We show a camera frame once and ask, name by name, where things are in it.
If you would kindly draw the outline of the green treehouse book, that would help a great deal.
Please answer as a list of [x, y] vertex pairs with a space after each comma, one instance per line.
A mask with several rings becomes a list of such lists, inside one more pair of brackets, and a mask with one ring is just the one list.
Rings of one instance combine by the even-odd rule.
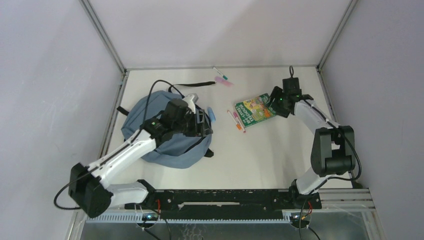
[[276, 112], [267, 107], [268, 93], [235, 104], [234, 108], [245, 128], [256, 125], [276, 116]]

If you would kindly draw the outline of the blue student backpack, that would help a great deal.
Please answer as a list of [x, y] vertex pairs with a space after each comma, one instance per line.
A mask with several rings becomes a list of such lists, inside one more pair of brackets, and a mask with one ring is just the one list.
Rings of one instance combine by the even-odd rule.
[[[119, 106], [117, 110], [126, 116], [121, 128], [124, 139], [127, 140], [131, 137], [136, 130], [143, 126], [144, 121], [153, 117], [159, 118], [158, 114], [165, 109], [170, 100], [183, 98], [184, 95], [179, 91], [159, 90], [141, 98], [130, 111]], [[156, 149], [143, 155], [142, 159], [170, 168], [186, 169], [203, 157], [214, 156], [214, 152], [209, 148], [211, 141], [212, 134], [198, 137], [187, 137], [181, 133], [175, 134], [171, 139], [160, 139]]]

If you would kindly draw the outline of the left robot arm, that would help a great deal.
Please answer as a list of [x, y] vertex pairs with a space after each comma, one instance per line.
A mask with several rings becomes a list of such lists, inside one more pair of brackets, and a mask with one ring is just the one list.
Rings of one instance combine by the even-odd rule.
[[90, 217], [110, 207], [138, 203], [149, 209], [156, 203], [156, 190], [146, 181], [113, 184], [113, 178], [142, 156], [153, 152], [173, 136], [205, 137], [212, 133], [203, 110], [196, 109], [198, 96], [170, 100], [165, 109], [143, 121], [135, 133], [113, 152], [88, 164], [78, 163], [70, 171], [69, 196]]

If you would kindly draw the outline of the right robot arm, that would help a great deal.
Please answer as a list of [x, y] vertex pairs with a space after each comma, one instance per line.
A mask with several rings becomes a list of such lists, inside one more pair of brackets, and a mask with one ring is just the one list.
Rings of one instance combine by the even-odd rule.
[[353, 128], [338, 124], [321, 111], [309, 94], [302, 93], [297, 77], [283, 79], [282, 87], [275, 86], [267, 106], [283, 118], [297, 117], [314, 136], [311, 167], [289, 187], [293, 207], [302, 208], [329, 180], [355, 181], [354, 177], [343, 177], [359, 166]]

